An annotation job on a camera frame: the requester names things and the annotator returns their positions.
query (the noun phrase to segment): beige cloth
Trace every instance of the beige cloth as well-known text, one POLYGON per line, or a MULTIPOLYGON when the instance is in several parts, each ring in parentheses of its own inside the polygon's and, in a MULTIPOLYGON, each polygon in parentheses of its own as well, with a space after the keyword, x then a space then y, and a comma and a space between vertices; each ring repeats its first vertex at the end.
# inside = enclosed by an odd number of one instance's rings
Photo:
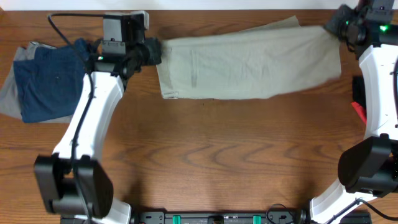
POLYGON ((157 66, 163 98, 251 99, 338 78, 339 41, 295 17, 254 29, 166 40, 157 66))

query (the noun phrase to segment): wood grain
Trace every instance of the wood grain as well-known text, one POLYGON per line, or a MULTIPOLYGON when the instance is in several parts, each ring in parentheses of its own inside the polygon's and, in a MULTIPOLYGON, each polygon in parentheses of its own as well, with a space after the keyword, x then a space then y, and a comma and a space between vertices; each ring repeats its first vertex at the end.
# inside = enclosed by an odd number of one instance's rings
MULTIPOLYGON (((0 83, 17 47, 60 37, 48 12, 0 15, 0 83)), ((149 11, 148 36, 161 39, 224 34, 296 15, 322 25, 333 11, 149 11)), ((56 18, 70 38, 95 40, 102 21, 56 18)), ((266 210, 300 207, 335 179, 341 153, 363 138, 352 109, 358 62, 341 47, 342 76, 318 88, 268 100, 163 100, 155 67, 129 82, 105 140, 103 166, 115 196, 169 211, 266 210)), ((0 115, 0 223, 58 223, 46 214, 34 175, 38 154, 51 154, 66 124, 24 124, 0 115)), ((373 205, 398 216, 398 197, 373 205)), ((376 223, 388 223, 373 214, 376 223)))

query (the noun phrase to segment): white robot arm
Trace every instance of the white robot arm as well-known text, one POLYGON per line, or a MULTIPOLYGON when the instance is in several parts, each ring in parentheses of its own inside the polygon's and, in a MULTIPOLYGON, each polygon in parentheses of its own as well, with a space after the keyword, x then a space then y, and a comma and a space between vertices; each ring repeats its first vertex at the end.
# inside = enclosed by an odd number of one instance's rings
MULTIPOLYGON (((60 33, 51 16, 50 23, 60 33)), ((103 16, 103 53, 91 54, 85 63, 90 71, 83 78, 83 90, 70 125, 52 156, 37 158, 35 175, 48 212, 72 215, 77 220, 89 217, 95 223, 129 224, 134 219, 132 208, 113 198, 112 183, 100 160, 109 122, 127 81, 141 66, 161 62, 160 42, 145 38, 149 15, 144 11, 92 16, 103 16), (71 170, 74 177, 64 178, 71 170)))
POLYGON ((339 178, 320 196, 311 200, 310 216, 315 222, 337 224, 361 205, 357 199, 369 202, 398 190, 394 171, 385 168, 386 164, 396 162, 390 158, 390 154, 394 152, 392 144, 398 140, 397 104, 394 98, 398 33, 397 27, 389 25, 392 15, 387 7, 392 6, 393 2, 369 1, 365 6, 361 5, 364 4, 361 1, 355 10, 341 6, 325 26, 346 41, 359 59, 365 84, 367 124, 365 141, 349 149, 357 153, 356 157, 347 156, 349 151, 345 152, 339 163, 339 178), (371 142, 373 138, 375 141, 380 140, 380 136, 384 136, 382 143, 371 142), (351 167, 347 165, 348 159, 351 159, 351 167), (356 175, 348 177, 347 173, 350 172, 356 175))

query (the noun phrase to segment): folded clothes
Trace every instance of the folded clothes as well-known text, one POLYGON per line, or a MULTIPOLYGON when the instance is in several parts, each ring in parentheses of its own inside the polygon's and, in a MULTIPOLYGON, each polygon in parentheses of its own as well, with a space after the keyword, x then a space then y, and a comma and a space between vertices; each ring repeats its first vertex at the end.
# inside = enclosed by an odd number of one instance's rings
MULTIPOLYGON (((29 42, 26 49, 18 47, 14 56, 14 61, 34 59, 36 49, 39 47, 55 49, 55 47, 40 44, 38 42, 29 42)), ((10 72, 0 90, 0 114, 22 119, 21 104, 18 99, 17 83, 15 81, 13 65, 11 65, 10 72)), ((66 116, 62 118, 46 120, 42 123, 69 123, 71 119, 72 116, 66 116)))
POLYGON ((277 26, 162 45, 157 71, 163 98, 269 98, 341 73, 340 43, 320 26, 277 26))
MULTIPOLYGON (((76 40, 74 46, 88 59, 90 49, 83 39, 76 40)), ((14 61, 13 69, 23 122, 41 122, 75 112, 85 71, 71 47, 38 47, 34 59, 14 61)))

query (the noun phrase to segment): red object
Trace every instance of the red object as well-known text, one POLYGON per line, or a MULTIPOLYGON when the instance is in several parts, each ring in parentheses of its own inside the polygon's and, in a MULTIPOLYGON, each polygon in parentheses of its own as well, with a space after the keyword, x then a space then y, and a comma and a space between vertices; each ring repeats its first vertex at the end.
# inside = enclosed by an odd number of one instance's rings
POLYGON ((363 108, 359 103, 357 102, 352 102, 351 105, 353 105, 355 111, 361 118, 361 120, 366 124, 366 110, 363 108))

